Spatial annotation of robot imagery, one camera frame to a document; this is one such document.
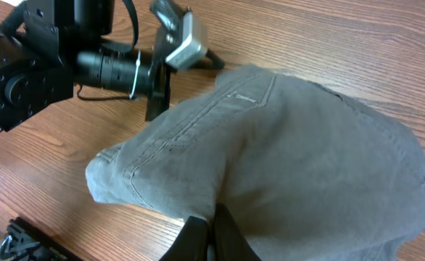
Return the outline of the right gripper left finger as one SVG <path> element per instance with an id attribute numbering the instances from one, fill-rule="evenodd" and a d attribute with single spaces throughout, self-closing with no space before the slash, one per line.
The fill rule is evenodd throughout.
<path id="1" fill-rule="evenodd" d="M 211 261 L 212 228 L 199 217 L 189 217 L 172 246 L 160 261 Z"/>

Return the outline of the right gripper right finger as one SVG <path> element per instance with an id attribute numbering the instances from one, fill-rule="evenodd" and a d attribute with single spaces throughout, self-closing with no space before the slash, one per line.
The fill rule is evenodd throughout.
<path id="1" fill-rule="evenodd" d="M 224 204 L 216 205 L 213 232 L 217 261 L 261 261 Z"/>

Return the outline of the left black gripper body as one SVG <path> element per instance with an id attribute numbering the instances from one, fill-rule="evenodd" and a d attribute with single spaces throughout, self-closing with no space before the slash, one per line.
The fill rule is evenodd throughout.
<path id="1" fill-rule="evenodd" d="M 150 66 L 152 89 L 148 95 L 146 121 L 152 121 L 169 109 L 171 68 L 165 60 L 181 43 L 183 18 L 182 8 L 172 0 L 154 0 L 149 10 L 160 21 L 160 27 Z"/>

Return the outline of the grey shorts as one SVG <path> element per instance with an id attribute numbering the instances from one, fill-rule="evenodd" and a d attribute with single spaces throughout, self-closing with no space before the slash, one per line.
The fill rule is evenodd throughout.
<path id="1" fill-rule="evenodd" d="M 95 201 L 212 220 L 263 260 L 396 260 L 425 230 L 425 153 L 402 123 L 254 65 L 162 113 L 86 168 Z"/>

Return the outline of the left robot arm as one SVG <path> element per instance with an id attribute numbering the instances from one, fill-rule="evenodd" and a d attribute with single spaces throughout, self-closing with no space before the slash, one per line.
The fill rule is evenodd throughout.
<path id="1" fill-rule="evenodd" d="M 160 21 L 152 52 L 108 39 L 112 0 L 22 1 L 0 24 L 0 132 L 50 104 L 80 96 L 84 86 L 115 92 L 117 100 L 147 98 L 146 120 L 170 103 L 166 57 L 181 37 L 186 10 L 153 1 Z"/>

